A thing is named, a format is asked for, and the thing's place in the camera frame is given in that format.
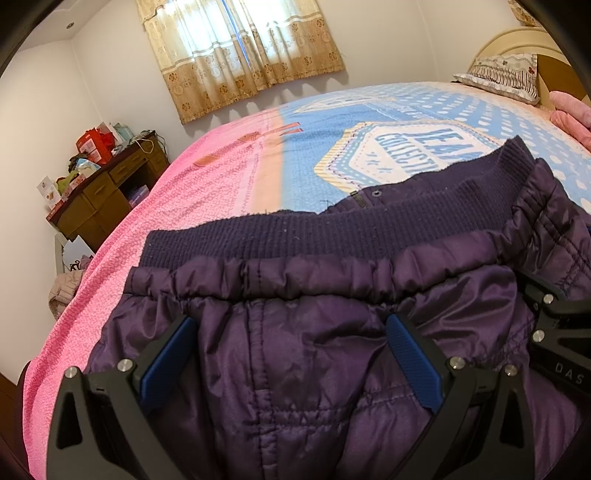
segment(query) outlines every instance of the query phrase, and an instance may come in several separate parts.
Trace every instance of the purple padded jacket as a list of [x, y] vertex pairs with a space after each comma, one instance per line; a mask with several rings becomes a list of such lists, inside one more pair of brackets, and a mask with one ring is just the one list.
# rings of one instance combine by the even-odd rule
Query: purple padded jacket
[[197, 347], [149, 420], [192, 478], [387, 479], [430, 418], [386, 345], [398, 312], [446, 356], [519, 367], [547, 477], [587, 410], [529, 368], [512, 269], [589, 297], [589, 215], [520, 139], [377, 189], [322, 215], [154, 232], [86, 371], [136, 358], [183, 312]]

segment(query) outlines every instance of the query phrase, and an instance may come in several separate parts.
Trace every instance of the bed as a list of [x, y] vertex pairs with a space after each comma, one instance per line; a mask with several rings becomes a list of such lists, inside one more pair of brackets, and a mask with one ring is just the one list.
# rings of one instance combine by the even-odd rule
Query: bed
[[[536, 51], [558, 62], [540, 69], [543, 92], [564, 78], [560, 72], [572, 71], [542, 29], [510, 31], [481, 53], [510, 51]], [[583, 98], [579, 86], [573, 81], [568, 91]], [[31, 473], [44, 478], [61, 375], [71, 365], [86, 365], [150, 231], [281, 209], [321, 212], [366, 186], [483, 156], [516, 135], [546, 159], [570, 198], [591, 212], [591, 154], [554, 127], [546, 109], [454, 83], [402, 83], [301, 99], [203, 136], [106, 240], [29, 366], [23, 434]]]

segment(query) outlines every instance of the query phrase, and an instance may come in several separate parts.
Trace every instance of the curtain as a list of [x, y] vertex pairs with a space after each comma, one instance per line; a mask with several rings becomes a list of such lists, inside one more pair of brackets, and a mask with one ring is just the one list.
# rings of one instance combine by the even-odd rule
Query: curtain
[[541, 27], [542, 25], [538, 22], [532, 14], [530, 14], [525, 8], [523, 8], [517, 1], [508, 0], [511, 10], [515, 18], [519, 20], [526, 27]]
[[316, 0], [137, 0], [183, 124], [345, 67]]

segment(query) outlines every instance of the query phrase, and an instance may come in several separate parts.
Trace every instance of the ribbed knit waistband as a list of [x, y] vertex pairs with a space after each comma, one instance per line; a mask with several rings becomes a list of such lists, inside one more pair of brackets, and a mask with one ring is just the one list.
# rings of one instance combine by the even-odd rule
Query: ribbed knit waistband
[[139, 266], [175, 270], [196, 255], [263, 259], [334, 254], [377, 260], [447, 236], [500, 230], [535, 162], [516, 137], [485, 157], [422, 174], [430, 176], [432, 191], [413, 196], [408, 189], [404, 199], [387, 206], [325, 215], [248, 215], [182, 231], [154, 231]]

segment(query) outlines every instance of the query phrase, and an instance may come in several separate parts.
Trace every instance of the blue patterned sheet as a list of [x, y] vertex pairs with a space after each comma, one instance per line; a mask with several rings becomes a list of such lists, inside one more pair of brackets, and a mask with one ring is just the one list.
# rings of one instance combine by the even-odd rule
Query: blue patterned sheet
[[451, 83], [328, 93], [277, 109], [281, 205], [320, 212], [354, 190], [481, 157], [520, 135], [570, 198], [591, 212], [591, 154], [533, 107]]

